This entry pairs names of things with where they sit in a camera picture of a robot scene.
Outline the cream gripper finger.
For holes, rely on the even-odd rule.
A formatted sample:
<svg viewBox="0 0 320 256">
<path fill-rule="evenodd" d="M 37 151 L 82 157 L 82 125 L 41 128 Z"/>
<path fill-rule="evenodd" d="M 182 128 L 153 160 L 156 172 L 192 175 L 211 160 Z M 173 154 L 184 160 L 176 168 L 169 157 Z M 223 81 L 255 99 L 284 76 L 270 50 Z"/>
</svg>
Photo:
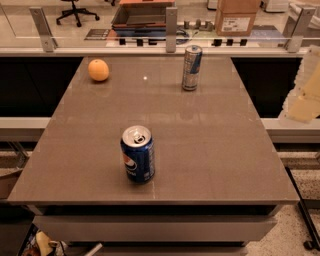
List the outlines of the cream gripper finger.
<svg viewBox="0 0 320 256">
<path fill-rule="evenodd" d="M 320 47 L 311 45 L 279 114 L 285 122 L 310 123 L 320 116 Z"/>
</svg>

